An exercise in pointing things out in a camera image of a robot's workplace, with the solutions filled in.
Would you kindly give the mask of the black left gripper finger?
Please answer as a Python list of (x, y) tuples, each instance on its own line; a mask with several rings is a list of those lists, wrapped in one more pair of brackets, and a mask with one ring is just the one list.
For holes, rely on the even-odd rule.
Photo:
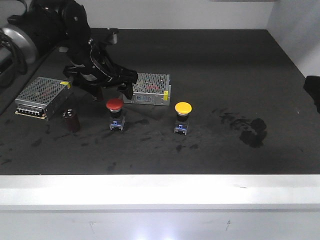
[(117, 91), (122, 93), (127, 99), (131, 100), (133, 97), (133, 83), (123, 82), (117, 87)]
[(113, 65), (115, 77), (113, 84), (135, 84), (138, 80), (138, 73), (135, 70), (127, 69), (121, 65)]

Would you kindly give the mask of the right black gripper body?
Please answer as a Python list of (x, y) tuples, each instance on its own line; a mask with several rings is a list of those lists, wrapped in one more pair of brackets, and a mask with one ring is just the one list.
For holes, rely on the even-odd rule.
[(316, 75), (308, 75), (305, 78), (303, 89), (311, 96), (316, 106), (316, 110), (320, 112), (320, 77)]

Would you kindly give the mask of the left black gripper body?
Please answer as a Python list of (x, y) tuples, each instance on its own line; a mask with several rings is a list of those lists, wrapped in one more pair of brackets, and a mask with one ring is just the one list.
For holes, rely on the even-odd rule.
[(85, 43), (66, 40), (66, 55), (72, 65), (64, 68), (65, 76), (73, 77), (73, 84), (88, 93), (97, 93), (100, 88), (119, 88), (118, 69), (106, 50), (109, 44), (92, 38)]

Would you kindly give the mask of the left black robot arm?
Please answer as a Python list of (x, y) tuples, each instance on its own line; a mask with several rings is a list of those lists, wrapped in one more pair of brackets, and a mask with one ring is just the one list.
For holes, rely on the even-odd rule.
[(72, 83), (99, 99), (102, 88), (116, 87), (133, 97), (135, 70), (118, 65), (106, 47), (117, 41), (117, 28), (107, 29), (105, 40), (96, 40), (83, 5), (75, 0), (33, 0), (21, 15), (11, 15), (0, 29), (0, 45), (10, 51), (13, 68), (24, 75), (28, 66), (59, 46), (71, 65), (63, 74)]

